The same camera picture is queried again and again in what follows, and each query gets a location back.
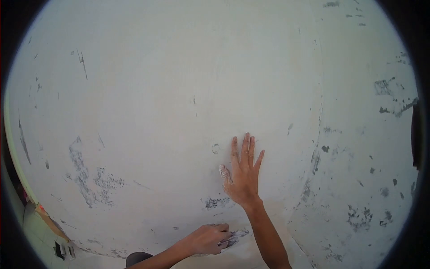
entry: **scuff mark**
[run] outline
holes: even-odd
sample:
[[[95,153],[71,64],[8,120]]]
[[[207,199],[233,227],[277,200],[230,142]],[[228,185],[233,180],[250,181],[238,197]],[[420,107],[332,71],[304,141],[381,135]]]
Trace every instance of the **scuff mark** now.
[[[322,7],[339,7],[339,1],[336,2],[327,2],[324,5],[322,5]]]
[[[102,146],[103,146],[103,148],[104,148],[103,140],[101,139],[100,134],[99,134],[99,133],[97,133],[97,134],[98,134],[98,141],[101,143],[101,145],[102,145]]]
[[[213,146],[212,146],[212,153],[213,154],[218,154],[218,152],[221,150],[221,148],[219,147],[219,145],[218,144],[214,144]]]
[[[148,187],[147,187],[147,186],[145,186],[145,185],[140,184],[140,183],[139,183],[139,182],[137,182],[136,180],[133,180],[133,182],[134,182],[134,183],[136,183],[137,185],[141,186],[141,187],[144,187],[145,189],[148,189],[148,190],[152,191],[152,189],[148,188]]]
[[[211,199],[210,197],[205,201],[205,208],[207,210],[211,210],[216,207],[225,207],[230,202],[230,198],[222,198],[222,199]]]
[[[18,126],[19,126],[19,131],[21,133],[21,135],[19,136],[19,140],[21,140],[21,145],[24,149],[25,156],[27,156],[28,163],[31,164],[30,156],[28,155],[27,145],[25,144],[24,131],[22,130],[21,118],[19,116],[19,109],[18,109]]]
[[[82,54],[82,51],[81,51],[81,56],[82,56],[82,57],[80,57],[80,56],[79,56],[79,51],[78,51],[78,49],[76,49],[76,51],[78,52],[79,62],[81,62],[81,63],[83,64],[83,70],[85,71],[85,78],[86,78],[86,80],[88,80],[88,77],[87,77],[87,75],[86,75],[85,62],[84,62],[84,60],[83,60],[83,54]]]
[[[406,110],[410,109],[412,106],[416,105],[417,103],[418,103],[418,98],[415,98],[415,99],[412,101],[412,103],[410,103],[410,104],[406,104],[406,105],[403,105],[402,110],[400,110],[399,112],[394,113],[394,116],[396,116],[396,117],[401,117],[403,112],[405,112]]]
[[[387,187],[379,189],[379,192],[384,198],[386,198],[390,194],[390,191]]]

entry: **floor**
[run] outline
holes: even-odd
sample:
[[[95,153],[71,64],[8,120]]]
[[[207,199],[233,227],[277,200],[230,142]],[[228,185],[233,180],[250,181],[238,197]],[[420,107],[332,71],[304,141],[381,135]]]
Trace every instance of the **floor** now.
[[[85,268],[124,268],[124,259],[104,257],[84,252],[74,247],[75,259],[62,260],[55,255],[53,247],[55,242],[67,244],[67,242],[54,234],[47,224],[35,212],[34,206],[28,203],[23,217],[24,234],[27,236],[33,249],[48,269],[85,269]]]

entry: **black mark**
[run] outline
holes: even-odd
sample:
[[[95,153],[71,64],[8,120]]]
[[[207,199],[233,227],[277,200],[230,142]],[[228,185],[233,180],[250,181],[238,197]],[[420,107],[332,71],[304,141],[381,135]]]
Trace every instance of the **black mark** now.
[[[140,183],[139,183],[139,182],[137,182],[136,180],[133,180],[133,182],[134,182],[134,183],[136,183],[137,185],[141,186],[141,187],[144,187],[145,189],[148,189],[148,190],[151,190],[151,191],[152,191],[152,189],[148,188],[148,187],[147,187],[147,186],[145,186],[145,185],[140,184]]]
[[[53,196],[52,194],[51,194],[51,196],[52,197],[54,197],[55,199],[57,199],[58,201],[63,201],[63,200],[61,200],[61,198],[56,198],[55,196]]]
[[[325,3],[324,5],[322,5],[323,7],[336,7],[336,6],[338,6],[339,7],[339,1],[336,1],[336,2],[327,2],[327,3]]]
[[[222,199],[211,199],[208,198],[205,201],[206,204],[206,209],[210,210],[212,208],[216,208],[216,207],[225,207],[226,204],[228,204],[230,202],[230,198],[226,197],[226,198],[222,198]]]
[[[348,220],[347,223],[353,228],[354,232],[358,232],[362,229],[368,231],[370,229],[370,222],[372,221],[373,214],[371,214],[370,209],[364,208],[362,210],[362,217],[360,218],[360,214],[357,214],[358,208],[353,209],[352,206],[348,205]]]
[[[31,164],[30,156],[28,155],[27,145],[25,144],[24,131],[22,130],[21,119],[19,116],[19,110],[18,110],[18,126],[19,126],[19,131],[21,132],[21,135],[19,136],[19,139],[21,140],[21,145],[24,149],[25,156],[27,156],[28,163]]]
[[[85,77],[86,77],[86,80],[88,80],[88,77],[87,77],[87,75],[86,75],[85,62],[84,62],[84,60],[83,60],[83,54],[82,54],[82,51],[81,51],[81,56],[82,56],[82,57],[80,57],[80,56],[79,56],[79,51],[78,51],[78,49],[76,49],[76,51],[78,52],[79,62],[81,62],[81,63],[83,64],[83,70],[85,71]]]
[[[415,98],[415,99],[412,101],[412,103],[410,103],[410,104],[406,104],[406,105],[403,105],[402,110],[400,110],[400,111],[399,111],[399,112],[397,112],[397,113],[394,113],[394,116],[396,116],[396,117],[401,117],[403,112],[405,112],[406,110],[410,109],[412,106],[416,105],[417,103],[418,103],[418,98]]]
[[[97,134],[98,134],[98,141],[101,143],[101,145],[102,145],[102,146],[103,146],[103,148],[104,148],[103,140],[101,139],[100,134],[99,134],[99,133],[97,133]]]
[[[214,144],[213,146],[212,146],[212,153],[213,154],[218,154],[218,152],[221,150],[221,148],[219,147],[219,145],[218,144]]]
[[[381,193],[382,196],[384,196],[384,198],[390,194],[390,191],[388,190],[387,187],[379,189],[379,192]]]

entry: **stain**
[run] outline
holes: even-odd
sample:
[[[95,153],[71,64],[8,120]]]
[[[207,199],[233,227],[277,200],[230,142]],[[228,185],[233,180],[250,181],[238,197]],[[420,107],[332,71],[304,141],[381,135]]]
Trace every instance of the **stain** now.
[[[293,125],[294,125],[294,124],[290,124],[290,126],[288,126],[288,134],[287,134],[287,135],[289,135],[289,134],[290,134],[290,130],[293,128]]]
[[[230,198],[228,198],[228,197],[222,198],[222,199],[208,198],[205,201],[205,204],[206,204],[205,207],[207,210],[210,210],[210,209],[216,208],[216,207],[225,207],[229,202],[230,202]]]
[[[81,56],[82,56],[82,57],[80,57],[80,56],[79,56],[79,51],[78,51],[78,49],[76,49],[76,52],[78,53],[79,62],[81,62],[81,63],[83,64],[83,70],[85,71],[85,78],[86,78],[86,80],[88,80],[88,76],[86,75],[85,62],[84,62],[84,60],[83,60],[83,54],[82,54],[82,51],[81,51]]]
[[[336,2],[327,2],[322,7],[339,7],[339,1]]]
[[[384,196],[384,198],[390,194],[390,191],[388,190],[387,187],[379,189],[379,192],[381,193],[382,196]]]
[[[221,150],[221,148],[219,147],[218,144],[213,144],[212,146],[212,153],[213,154],[218,154],[218,152]]]
[[[362,230],[368,231],[370,229],[370,222],[372,221],[373,214],[370,212],[370,209],[364,208],[361,213],[362,217],[360,218],[361,214],[357,214],[358,208],[353,209],[353,207],[349,204],[348,205],[348,220],[346,221],[349,223],[349,225],[352,227],[354,232],[359,232]]]
[[[18,126],[19,126],[19,131],[20,131],[19,140],[21,140],[21,145],[22,145],[22,148],[24,149],[25,156],[27,156],[28,163],[31,164],[30,156],[28,155],[27,144],[25,144],[24,131],[22,130],[21,119],[19,116],[19,110],[18,110]]]
[[[98,134],[98,141],[101,143],[101,145],[102,145],[102,146],[103,146],[103,148],[104,148],[103,140],[101,139],[100,134],[99,134],[99,133],[97,133],[97,134]]]
[[[134,182],[134,183],[136,183],[137,185],[141,186],[141,187],[144,187],[145,189],[148,189],[148,190],[151,190],[151,191],[152,191],[152,189],[148,188],[148,187],[147,187],[147,186],[145,186],[145,185],[140,184],[140,183],[139,183],[139,182],[137,182],[136,180],[133,180],[133,182]]]
[[[379,113],[389,113],[389,111],[388,111],[388,109],[387,108],[382,108],[382,107],[380,107],[379,108]]]
[[[406,110],[408,110],[408,109],[410,109],[411,107],[413,107],[414,105],[416,105],[418,103],[418,98],[415,98],[413,101],[412,101],[412,103],[410,103],[410,104],[406,104],[406,105],[403,105],[403,108],[399,111],[399,112],[396,112],[396,113],[394,113],[394,116],[396,116],[396,117],[401,117],[402,116],[402,113],[403,112],[405,112]]]
[[[412,197],[414,197],[414,193],[415,193],[415,182],[414,183],[412,183],[412,185],[411,185],[411,196]]]

